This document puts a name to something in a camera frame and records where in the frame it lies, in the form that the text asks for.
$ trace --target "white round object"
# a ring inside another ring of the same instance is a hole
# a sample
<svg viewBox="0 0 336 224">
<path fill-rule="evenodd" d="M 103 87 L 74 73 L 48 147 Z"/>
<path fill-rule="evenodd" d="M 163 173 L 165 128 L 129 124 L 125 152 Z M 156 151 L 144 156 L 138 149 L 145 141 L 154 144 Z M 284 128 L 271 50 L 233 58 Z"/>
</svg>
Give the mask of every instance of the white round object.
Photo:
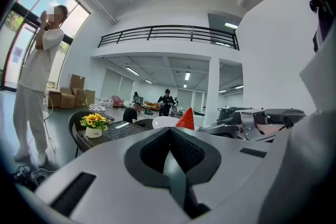
<svg viewBox="0 0 336 224">
<path fill-rule="evenodd" d="M 174 127 L 179 119 L 167 116 L 156 117 L 152 124 L 154 129 L 163 127 Z"/>
</svg>

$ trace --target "fluorescent light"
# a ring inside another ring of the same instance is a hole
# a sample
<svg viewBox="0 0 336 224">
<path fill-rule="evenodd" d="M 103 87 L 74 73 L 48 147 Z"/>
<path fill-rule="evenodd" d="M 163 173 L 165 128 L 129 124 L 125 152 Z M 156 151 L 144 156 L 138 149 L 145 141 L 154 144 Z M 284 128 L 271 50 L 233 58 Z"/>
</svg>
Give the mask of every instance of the fluorescent light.
<svg viewBox="0 0 336 224">
<path fill-rule="evenodd" d="M 131 71 L 132 73 L 136 74 L 137 76 L 139 75 L 138 73 L 136 73 L 133 69 L 126 67 L 127 70 Z"/>
<path fill-rule="evenodd" d="M 221 42 L 216 42 L 216 44 L 221 45 L 221 46 L 225 46 L 225 47 L 231 47 L 230 45 L 224 44 L 224 43 L 221 43 Z"/>
<path fill-rule="evenodd" d="M 231 28 L 233 28 L 233 29 L 237 29 L 237 28 L 238 28 L 238 26 L 233 25 L 233 24 L 229 24 L 229 23 L 225 23 L 225 26 L 227 26 L 227 27 L 231 27 Z"/>
<path fill-rule="evenodd" d="M 185 73 L 185 80 L 189 80 L 189 77 L 190 77 L 190 72 L 186 72 Z"/>
</svg>

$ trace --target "black metal railing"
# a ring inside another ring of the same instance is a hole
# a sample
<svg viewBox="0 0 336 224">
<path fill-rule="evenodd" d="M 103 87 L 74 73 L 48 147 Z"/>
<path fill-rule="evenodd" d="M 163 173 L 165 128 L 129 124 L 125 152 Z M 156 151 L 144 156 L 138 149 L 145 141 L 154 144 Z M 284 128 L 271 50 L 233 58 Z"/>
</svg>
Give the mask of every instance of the black metal railing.
<svg viewBox="0 0 336 224">
<path fill-rule="evenodd" d="M 235 34 L 217 29 L 190 25 L 152 25 L 127 29 L 102 36 L 98 47 L 119 44 L 129 40 L 156 40 L 157 38 L 203 42 L 239 50 Z"/>
</svg>

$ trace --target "white pillar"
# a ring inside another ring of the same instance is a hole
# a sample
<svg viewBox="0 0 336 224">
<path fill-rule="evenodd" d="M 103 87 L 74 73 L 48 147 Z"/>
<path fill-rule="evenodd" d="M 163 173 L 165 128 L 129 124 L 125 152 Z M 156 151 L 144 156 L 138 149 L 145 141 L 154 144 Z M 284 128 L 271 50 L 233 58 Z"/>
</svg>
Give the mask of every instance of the white pillar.
<svg viewBox="0 0 336 224">
<path fill-rule="evenodd" d="M 212 57 L 209 63 L 208 95 L 203 125 L 216 122 L 218 119 L 218 89 L 219 89 L 219 58 Z"/>
<path fill-rule="evenodd" d="M 191 99 L 191 108 L 194 110 L 195 106 L 196 91 L 193 91 L 193 98 Z"/>
<path fill-rule="evenodd" d="M 202 104 L 200 112 L 203 113 L 203 104 L 204 104 L 204 93 L 202 94 Z"/>
</svg>

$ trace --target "pink chair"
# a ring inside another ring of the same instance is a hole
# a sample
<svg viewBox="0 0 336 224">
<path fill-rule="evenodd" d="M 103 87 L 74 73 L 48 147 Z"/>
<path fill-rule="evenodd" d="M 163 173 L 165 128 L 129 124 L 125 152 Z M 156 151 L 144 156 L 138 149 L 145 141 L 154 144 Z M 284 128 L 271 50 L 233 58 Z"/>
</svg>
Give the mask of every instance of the pink chair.
<svg viewBox="0 0 336 224">
<path fill-rule="evenodd" d="M 122 108 L 122 106 L 124 105 L 124 101 L 120 99 L 119 96 L 112 96 L 112 100 L 113 100 L 113 107 L 114 108 Z"/>
</svg>

